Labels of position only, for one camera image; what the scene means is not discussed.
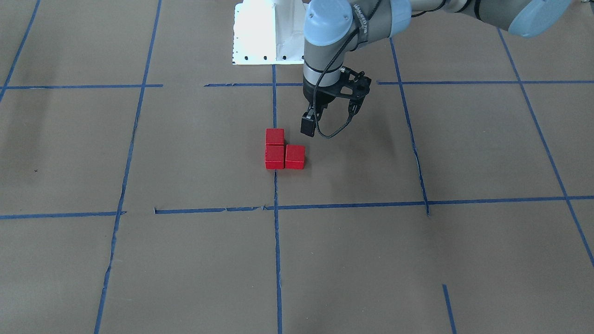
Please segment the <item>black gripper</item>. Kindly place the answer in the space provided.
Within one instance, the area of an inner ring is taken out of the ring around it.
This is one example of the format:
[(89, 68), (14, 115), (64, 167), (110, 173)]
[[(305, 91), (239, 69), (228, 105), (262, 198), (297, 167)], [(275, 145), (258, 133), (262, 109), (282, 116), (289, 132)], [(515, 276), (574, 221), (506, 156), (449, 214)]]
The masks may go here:
[(326, 73), (316, 87), (320, 76), (320, 72), (308, 66), (305, 68), (303, 93), (314, 110), (306, 111), (301, 117), (300, 133), (308, 137), (315, 136), (317, 117), (321, 116), (323, 110), (336, 98), (347, 99), (349, 113), (357, 115), (372, 83), (371, 78), (365, 76), (365, 72), (356, 72), (345, 66)]

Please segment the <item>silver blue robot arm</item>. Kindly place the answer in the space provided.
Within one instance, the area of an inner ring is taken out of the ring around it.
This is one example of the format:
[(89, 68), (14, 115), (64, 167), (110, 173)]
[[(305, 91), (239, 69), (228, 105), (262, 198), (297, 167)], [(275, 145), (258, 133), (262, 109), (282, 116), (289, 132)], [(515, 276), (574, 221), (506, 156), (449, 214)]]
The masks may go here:
[(550, 28), (568, 0), (312, 0), (304, 21), (303, 94), (309, 106), (300, 131), (320, 134), (323, 111), (347, 99), (350, 124), (370, 91), (364, 72), (344, 66), (347, 52), (407, 29), (413, 17), (435, 11), (463, 13), (513, 35), (532, 38)]

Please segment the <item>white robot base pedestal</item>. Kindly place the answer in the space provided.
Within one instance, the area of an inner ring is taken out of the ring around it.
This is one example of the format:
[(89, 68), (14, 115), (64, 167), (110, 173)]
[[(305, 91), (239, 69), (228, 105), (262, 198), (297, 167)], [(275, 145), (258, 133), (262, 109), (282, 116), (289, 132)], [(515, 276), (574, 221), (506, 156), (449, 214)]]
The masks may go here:
[(302, 0), (244, 0), (234, 8), (233, 65), (303, 65)]

